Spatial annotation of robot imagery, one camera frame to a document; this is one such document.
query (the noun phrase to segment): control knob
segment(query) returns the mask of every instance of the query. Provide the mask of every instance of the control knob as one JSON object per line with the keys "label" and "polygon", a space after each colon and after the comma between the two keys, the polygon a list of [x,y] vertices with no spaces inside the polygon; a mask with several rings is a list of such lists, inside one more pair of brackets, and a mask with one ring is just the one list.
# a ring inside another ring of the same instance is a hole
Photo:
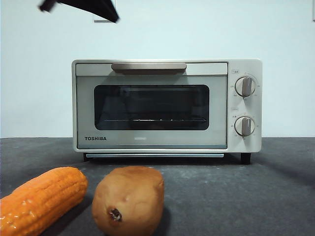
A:
{"label": "control knob", "polygon": [[255,91],[255,81],[252,77],[244,76],[235,83],[236,92],[242,97],[248,97]]}
{"label": "control knob", "polygon": [[235,131],[241,136],[249,136],[254,132],[254,121],[249,117],[240,117],[235,121]]}

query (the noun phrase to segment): dark gray surface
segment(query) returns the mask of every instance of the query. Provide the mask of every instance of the dark gray surface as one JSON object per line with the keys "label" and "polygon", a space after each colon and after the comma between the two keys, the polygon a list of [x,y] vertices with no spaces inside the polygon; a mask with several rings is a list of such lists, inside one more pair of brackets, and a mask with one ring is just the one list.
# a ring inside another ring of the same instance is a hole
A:
{"label": "dark gray surface", "polygon": [[94,190],[115,167],[152,166],[165,180],[165,208],[155,236],[315,235],[315,138],[266,138],[252,164],[223,159],[82,161],[67,138],[2,139],[2,196],[60,166],[89,180],[84,201],[44,236],[103,236],[91,215]]}

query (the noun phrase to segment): glass window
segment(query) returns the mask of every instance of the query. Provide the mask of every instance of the glass window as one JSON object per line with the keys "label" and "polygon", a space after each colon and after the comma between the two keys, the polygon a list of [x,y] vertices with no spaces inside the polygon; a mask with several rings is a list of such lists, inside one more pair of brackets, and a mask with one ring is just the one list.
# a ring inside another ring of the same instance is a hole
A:
{"label": "glass window", "polygon": [[206,130],[206,85],[99,85],[94,89],[98,130]]}

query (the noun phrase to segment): toaster oven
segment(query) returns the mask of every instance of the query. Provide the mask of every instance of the toaster oven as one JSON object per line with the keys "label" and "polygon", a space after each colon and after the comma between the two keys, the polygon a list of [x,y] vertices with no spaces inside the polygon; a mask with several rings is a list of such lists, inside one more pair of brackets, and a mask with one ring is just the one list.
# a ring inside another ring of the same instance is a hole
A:
{"label": "toaster oven", "polygon": [[223,157],[261,149],[258,59],[75,60],[73,147],[92,157]]}

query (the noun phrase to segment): timer knob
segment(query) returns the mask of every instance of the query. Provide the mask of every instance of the timer knob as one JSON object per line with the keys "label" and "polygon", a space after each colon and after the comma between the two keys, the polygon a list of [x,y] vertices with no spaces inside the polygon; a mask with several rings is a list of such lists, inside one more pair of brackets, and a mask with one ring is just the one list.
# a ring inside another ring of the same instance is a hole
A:
{"label": "timer knob", "polygon": [[254,121],[249,117],[240,117],[235,121],[235,131],[241,136],[249,136],[254,132]]}
{"label": "timer knob", "polygon": [[255,81],[252,77],[244,76],[235,83],[236,92],[242,97],[248,97],[255,91]]}

